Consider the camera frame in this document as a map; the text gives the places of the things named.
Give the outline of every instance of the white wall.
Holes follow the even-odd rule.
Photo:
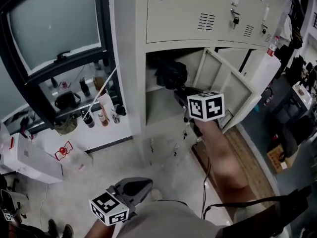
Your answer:
[[[313,48],[311,44],[307,44],[307,48],[305,50],[305,53],[303,54],[304,59],[307,63],[311,62],[313,66],[317,65],[317,50]]]

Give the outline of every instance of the human arm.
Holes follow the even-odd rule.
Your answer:
[[[9,223],[9,225],[8,225],[8,237],[9,238],[16,238],[15,225],[12,225],[11,223]]]
[[[85,238],[111,238],[114,232],[115,225],[106,226],[100,220],[97,220],[90,228]]]
[[[223,203],[247,202],[255,200],[248,180],[236,158],[226,137],[221,133],[214,121],[195,120],[195,124],[203,134],[207,154],[211,163],[220,197]],[[231,218],[236,209],[227,208]]]

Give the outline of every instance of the tiled floor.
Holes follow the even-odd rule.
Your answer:
[[[203,199],[204,172],[190,150],[171,154],[159,162],[144,167],[133,141],[100,150],[91,154],[93,167],[82,173],[70,172],[64,182],[49,185],[47,198],[42,206],[42,230],[47,230],[50,218],[54,219],[59,231],[70,224],[76,238],[83,238],[96,217],[91,213],[88,199],[104,192],[110,185],[126,177],[148,177],[154,180],[165,199],[181,200],[200,216]],[[31,212],[23,221],[26,225],[40,227],[40,205],[45,197],[46,184],[18,175],[18,191],[24,191],[31,205]],[[213,188],[207,188],[206,205],[219,203]],[[228,225],[229,216],[225,209],[214,208],[207,219],[216,225]]]

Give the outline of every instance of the black chair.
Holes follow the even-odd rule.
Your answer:
[[[279,160],[283,162],[297,151],[298,146],[311,135],[313,128],[314,123],[308,116],[303,116],[292,124],[283,124],[277,119],[271,119],[269,130],[271,135],[277,135],[278,139],[272,141],[269,150],[281,144],[283,153]]]

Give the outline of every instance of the black bottle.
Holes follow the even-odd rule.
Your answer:
[[[57,88],[58,87],[58,83],[57,83],[57,81],[55,80],[55,78],[51,78],[51,82],[52,82],[52,85],[53,85],[53,87],[54,88]]]
[[[85,117],[85,114],[86,114],[86,111],[82,110],[81,113],[83,114],[82,115],[82,118],[84,120],[84,123],[87,124],[87,126],[89,128],[92,128],[95,126],[95,122],[93,120],[93,118],[90,116],[90,113],[88,113]]]
[[[80,84],[80,88],[83,91],[84,95],[86,97],[89,97],[90,96],[90,91],[89,91],[88,85],[85,82],[85,78],[84,77],[79,80],[79,84]]]

